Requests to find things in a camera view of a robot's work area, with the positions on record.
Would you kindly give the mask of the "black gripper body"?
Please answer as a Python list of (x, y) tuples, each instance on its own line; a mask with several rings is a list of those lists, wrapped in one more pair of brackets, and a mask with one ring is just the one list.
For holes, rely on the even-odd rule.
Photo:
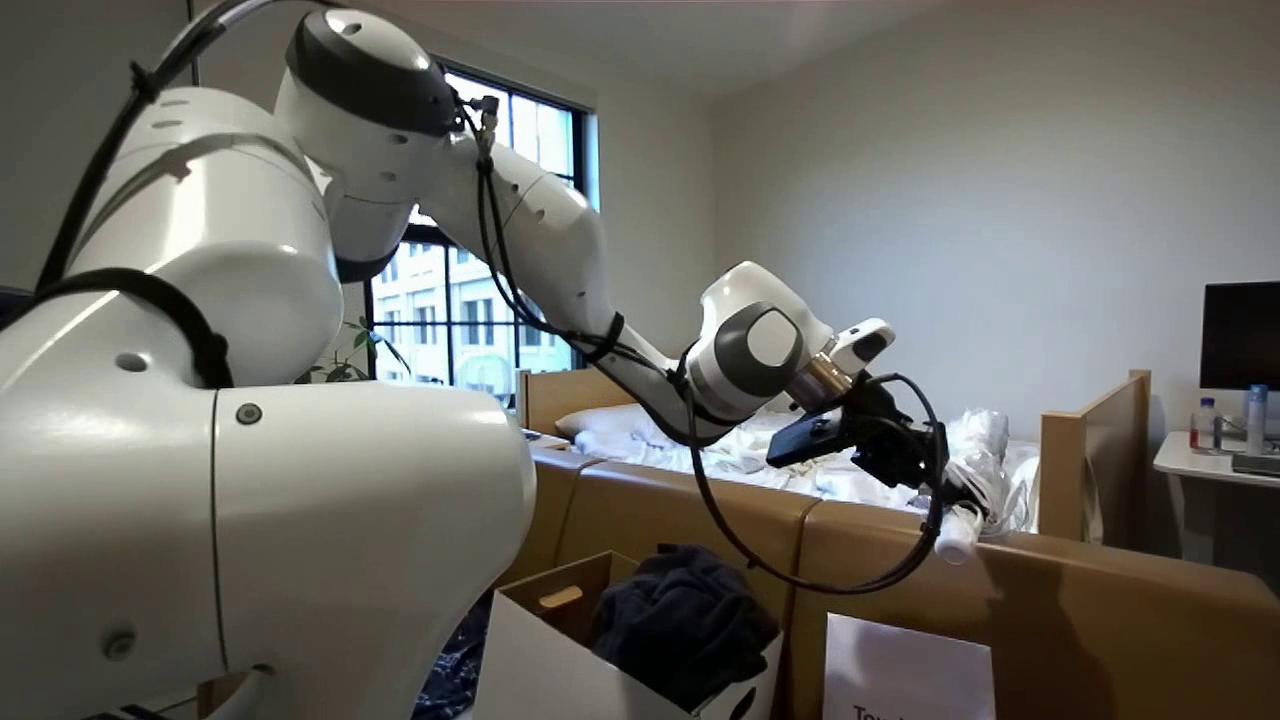
[(851, 462), (897, 488), (935, 488), (948, 444), (935, 419), (916, 423), (878, 381), (854, 384), (840, 404), (840, 437)]

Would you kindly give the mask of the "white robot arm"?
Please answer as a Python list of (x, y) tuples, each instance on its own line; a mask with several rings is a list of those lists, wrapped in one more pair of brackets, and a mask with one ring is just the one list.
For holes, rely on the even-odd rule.
[(410, 714), (537, 500), (497, 400), (314, 371), (414, 212), (671, 440), (790, 397), (878, 476), (941, 482), (945, 430), (888, 400), (884, 322), (827, 326), (736, 263), (700, 334), (652, 349), (599, 290), (589, 200), (490, 145), (393, 20), (309, 8), (271, 102), (191, 84), (264, 4), (213, 0), (135, 72), (0, 338), (0, 720), (202, 678), (236, 678), (252, 720)]

